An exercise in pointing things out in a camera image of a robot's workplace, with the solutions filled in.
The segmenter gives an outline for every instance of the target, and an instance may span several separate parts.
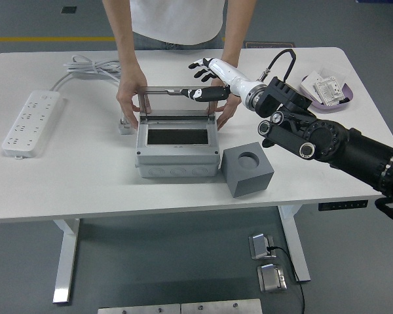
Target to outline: transparent lid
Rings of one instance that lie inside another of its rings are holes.
[[[182,89],[199,89],[195,86],[143,87],[138,90],[140,116],[163,118],[167,116],[186,117],[214,115],[215,105],[197,102],[181,94]]]

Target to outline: jeans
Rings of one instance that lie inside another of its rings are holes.
[[[200,44],[172,44],[158,41],[137,33],[134,33],[134,46],[136,50],[186,50],[186,49],[223,49],[224,43],[220,33],[210,41]]]

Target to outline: table leg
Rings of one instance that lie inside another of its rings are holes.
[[[301,205],[282,205],[278,206],[278,210],[281,216],[282,227],[286,235],[288,250],[290,251],[290,256],[293,260],[299,281],[310,281],[309,269],[307,268],[299,233],[294,221],[294,215],[298,212],[300,207]]]
[[[64,235],[52,303],[65,303],[68,302],[70,295],[80,219],[54,220],[54,222]]]

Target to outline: white robotic hand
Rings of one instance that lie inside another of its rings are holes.
[[[231,92],[232,94],[240,97],[244,106],[251,111],[255,110],[254,106],[252,105],[253,100],[267,87],[267,85],[259,80],[253,81],[248,79],[238,69],[220,59],[199,59],[189,66],[190,69],[195,69],[196,67],[204,67],[204,69],[197,72],[194,75],[195,78],[201,77],[205,73],[207,74],[202,78],[202,82],[206,82],[209,79],[218,77],[226,84],[226,88],[229,89],[229,93]],[[195,94],[198,95],[198,97],[201,97],[203,94],[208,95],[208,90],[212,88],[213,87],[202,88],[198,91],[182,90],[182,94],[194,100],[198,100],[192,96]],[[211,92],[211,94],[212,97],[215,97],[217,93]],[[208,99],[207,97],[204,97],[204,99],[208,101],[221,100],[219,98]]]

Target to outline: gray floor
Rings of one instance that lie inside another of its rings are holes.
[[[77,5],[77,13],[61,15],[63,5]],[[99,1],[0,1],[0,37],[110,35]],[[393,133],[393,5],[259,0],[247,40],[342,48]],[[0,52],[112,49],[113,43],[0,43]],[[293,278],[287,276],[287,293],[261,294],[259,263],[249,255],[254,232],[284,245],[278,217],[271,207],[85,219],[67,305],[52,304],[60,230],[49,221],[0,224],[0,313],[97,313],[240,298],[260,298],[264,313],[300,313]],[[306,205],[296,222],[312,277],[303,285],[306,313],[393,313],[390,219],[372,204],[327,213]]]

